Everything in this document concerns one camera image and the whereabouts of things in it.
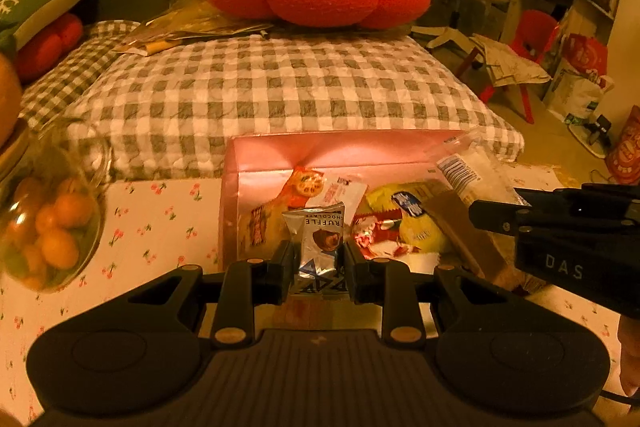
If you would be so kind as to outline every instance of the checkered bedspread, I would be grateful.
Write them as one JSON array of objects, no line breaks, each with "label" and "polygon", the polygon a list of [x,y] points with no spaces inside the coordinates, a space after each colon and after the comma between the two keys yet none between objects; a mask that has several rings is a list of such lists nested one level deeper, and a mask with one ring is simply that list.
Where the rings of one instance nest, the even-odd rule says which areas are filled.
[{"label": "checkered bedspread", "polygon": [[479,126],[503,159],[522,136],[409,37],[261,36],[123,55],[66,112],[97,126],[116,178],[221,176],[242,134]]},{"label": "checkered bedspread", "polygon": [[24,90],[20,116],[39,131],[111,66],[118,58],[113,48],[137,26],[135,22],[107,21],[85,28],[82,44]]}]

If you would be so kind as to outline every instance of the glass pitcher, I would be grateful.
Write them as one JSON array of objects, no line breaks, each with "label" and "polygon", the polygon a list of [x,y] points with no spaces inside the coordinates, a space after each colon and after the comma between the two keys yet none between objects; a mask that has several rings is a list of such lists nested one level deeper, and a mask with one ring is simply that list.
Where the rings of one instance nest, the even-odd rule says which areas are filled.
[{"label": "glass pitcher", "polygon": [[[65,150],[73,124],[94,131],[97,168],[87,181],[78,154]],[[19,120],[0,149],[0,270],[37,292],[54,292],[86,266],[100,238],[98,186],[111,148],[78,118],[57,118],[38,135]]]}]

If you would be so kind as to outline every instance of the red chair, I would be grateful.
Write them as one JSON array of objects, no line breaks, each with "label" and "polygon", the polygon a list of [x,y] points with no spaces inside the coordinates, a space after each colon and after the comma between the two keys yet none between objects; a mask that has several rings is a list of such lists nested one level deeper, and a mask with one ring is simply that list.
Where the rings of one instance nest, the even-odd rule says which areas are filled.
[{"label": "red chair", "polygon": [[[528,58],[536,64],[542,62],[545,53],[551,49],[560,25],[551,15],[537,10],[526,10],[523,12],[516,29],[516,36],[509,47],[520,57]],[[480,54],[480,49],[475,48],[456,71],[456,77],[460,78],[473,64],[474,59]],[[484,103],[494,95],[495,87],[489,85],[480,95],[480,100]],[[522,94],[522,105],[528,123],[533,123],[533,113],[529,102],[529,91],[526,84],[520,84]]]}]

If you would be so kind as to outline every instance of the ribbed black surface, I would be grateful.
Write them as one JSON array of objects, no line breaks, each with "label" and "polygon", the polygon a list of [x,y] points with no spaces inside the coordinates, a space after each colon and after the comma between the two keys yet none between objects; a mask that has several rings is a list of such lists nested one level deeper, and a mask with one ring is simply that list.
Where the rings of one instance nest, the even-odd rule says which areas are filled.
[{"label": "ribbed black surface", "polygon": [[420,353],[384,346],[373,331],[266,331],[223,351],[188,393],[151,412],[89,420],[47,412],[36,427],[591,427],[590,413],[506,419],[444,389]]}]

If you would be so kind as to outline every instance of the truffle chocolate packet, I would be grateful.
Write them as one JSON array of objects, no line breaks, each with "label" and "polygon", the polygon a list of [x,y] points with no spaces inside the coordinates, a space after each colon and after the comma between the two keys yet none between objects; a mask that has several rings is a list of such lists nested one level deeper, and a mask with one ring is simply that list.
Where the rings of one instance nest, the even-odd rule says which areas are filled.
[{"label": "truffle chocolate packet", "polygon": [[338,281],[335,258],[344,235],[344,203],[283,212],[293,243],[300,245],[300,272],[293,292],[316,293]]}]

